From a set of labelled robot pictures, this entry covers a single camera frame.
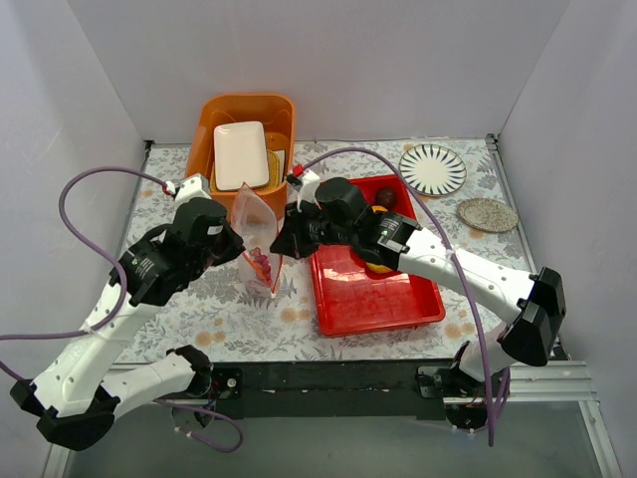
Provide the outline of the yellow mango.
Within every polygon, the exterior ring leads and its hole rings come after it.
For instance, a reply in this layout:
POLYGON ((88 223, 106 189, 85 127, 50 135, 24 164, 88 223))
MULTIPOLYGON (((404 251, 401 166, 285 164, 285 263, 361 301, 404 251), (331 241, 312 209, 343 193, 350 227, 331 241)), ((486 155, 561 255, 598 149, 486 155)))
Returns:
POLYGON ((377 265, 372 263, 366 263, 366 268, 374 274, 382 275, 382 274, 390 274, 393 270, 384 265, 377 265))

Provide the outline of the clear zip top bag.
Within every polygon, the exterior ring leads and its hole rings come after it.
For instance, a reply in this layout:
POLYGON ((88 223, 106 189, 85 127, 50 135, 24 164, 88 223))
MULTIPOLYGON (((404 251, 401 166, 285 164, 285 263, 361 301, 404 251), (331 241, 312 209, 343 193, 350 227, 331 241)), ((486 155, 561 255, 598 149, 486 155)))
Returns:
POLYGON ((240 281, 251 293, 274 299, 283 259, 270 248, 279 235, 279 222, 270 206, 246 183, 237 191, 231 226, 245 247, 238 259, 240 281))

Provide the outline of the purple grape bunch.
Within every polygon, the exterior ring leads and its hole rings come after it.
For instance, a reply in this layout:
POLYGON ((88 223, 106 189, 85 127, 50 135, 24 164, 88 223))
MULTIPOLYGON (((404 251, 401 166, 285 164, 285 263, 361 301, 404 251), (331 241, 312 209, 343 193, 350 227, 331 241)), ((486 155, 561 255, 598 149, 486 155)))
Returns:
POLYGON ((254 247, 248 251, 248 257, 251 264, 257 271, 258 276, 264 282, 272 280, 272 267, 268 256, 262 252, 260 247, 254 247))

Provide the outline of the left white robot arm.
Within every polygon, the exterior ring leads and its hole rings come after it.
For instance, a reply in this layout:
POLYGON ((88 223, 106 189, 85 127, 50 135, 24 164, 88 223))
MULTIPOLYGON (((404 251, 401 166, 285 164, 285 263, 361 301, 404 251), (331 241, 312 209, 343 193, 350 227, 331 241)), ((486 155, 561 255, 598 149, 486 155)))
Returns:
POLYGON ((125 277, 110 273, 94 310, 58 357, 36 377, 16 381, 11 397, 37 416, 48 442, 82 451, 142 405, 171 393, 199 398, 209 392, 213 364, 193 346, 171 349, 121 377, 107 373, 173 295, 243 253, 226 216, 212 199, 180 204, 171 223, 151 229, 122 254, 118 267, 125 277))

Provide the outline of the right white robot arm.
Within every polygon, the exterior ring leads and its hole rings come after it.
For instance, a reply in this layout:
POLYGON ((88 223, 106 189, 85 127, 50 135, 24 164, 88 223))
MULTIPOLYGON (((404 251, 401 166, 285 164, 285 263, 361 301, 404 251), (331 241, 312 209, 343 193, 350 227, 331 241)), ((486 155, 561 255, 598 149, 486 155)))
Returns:
POLYGON ((346 245, 365 262, 464 294, 501 320, 482 341, 457 353, 450 381, 458 393, 477 393, 488 378, 513 363, 548 363, 565 317, 562 280, 556 271, 542 268, 534 275, 446 245, 410 217, 374 211, 361 190, 345 178, 315 185, 312 192, 312 199, 287 205, 273 253, 300 259, 321 245, 346 245))

